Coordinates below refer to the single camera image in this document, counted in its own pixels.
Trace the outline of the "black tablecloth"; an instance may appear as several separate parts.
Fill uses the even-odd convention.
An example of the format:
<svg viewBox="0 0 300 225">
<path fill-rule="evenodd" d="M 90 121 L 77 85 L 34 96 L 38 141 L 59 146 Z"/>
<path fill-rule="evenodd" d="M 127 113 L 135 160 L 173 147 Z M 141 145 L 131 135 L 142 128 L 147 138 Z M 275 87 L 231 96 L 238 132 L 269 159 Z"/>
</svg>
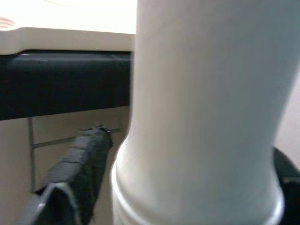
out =
<svg viewBox="0 0 300 225">
<path fill-rule="evenodd" d="M 131 64 L 131 52 L 1 55 L 0 120 L 127 106 Z"/>
</svg>

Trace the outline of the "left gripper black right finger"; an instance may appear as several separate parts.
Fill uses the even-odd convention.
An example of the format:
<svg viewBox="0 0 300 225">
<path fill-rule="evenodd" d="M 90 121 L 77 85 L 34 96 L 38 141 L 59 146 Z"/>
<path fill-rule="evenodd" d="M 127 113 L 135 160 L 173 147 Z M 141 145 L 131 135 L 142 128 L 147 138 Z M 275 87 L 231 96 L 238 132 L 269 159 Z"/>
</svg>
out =
<svg viewBox="0 0 300 225">
<path fill-rule="evenodd" d="M 279 225 L 300 225 L 300 169 L 278 148 L 274 148 L 273 159 L 285 201 Z"/>
</svg>

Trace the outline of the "white plastic table leg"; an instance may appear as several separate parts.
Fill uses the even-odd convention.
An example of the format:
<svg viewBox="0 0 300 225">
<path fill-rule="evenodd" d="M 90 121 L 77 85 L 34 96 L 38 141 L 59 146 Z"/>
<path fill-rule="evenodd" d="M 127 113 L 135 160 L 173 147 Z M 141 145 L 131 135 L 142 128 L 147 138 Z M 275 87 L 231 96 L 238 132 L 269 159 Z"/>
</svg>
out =
<svg viewBox="0 0 300 225">
<path fill-rule="evenodd" d="M 113 225 L 278 225 L 272 145 L 300 65 L 300 0 L 137 0 Z"/>
</svg>

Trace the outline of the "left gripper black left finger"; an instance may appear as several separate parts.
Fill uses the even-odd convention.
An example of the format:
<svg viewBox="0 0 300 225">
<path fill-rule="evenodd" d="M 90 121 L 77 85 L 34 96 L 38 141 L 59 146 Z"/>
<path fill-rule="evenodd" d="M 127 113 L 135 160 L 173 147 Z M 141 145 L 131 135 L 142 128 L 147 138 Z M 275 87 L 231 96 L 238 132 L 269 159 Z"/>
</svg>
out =
<svg viewBox="0 0 300 225">
<path fill-rule="evenodd" d="M 34 189 L 20 225 L 89 225 L 112 146 L 105 126 L 82 129 Z"/>
</svg>

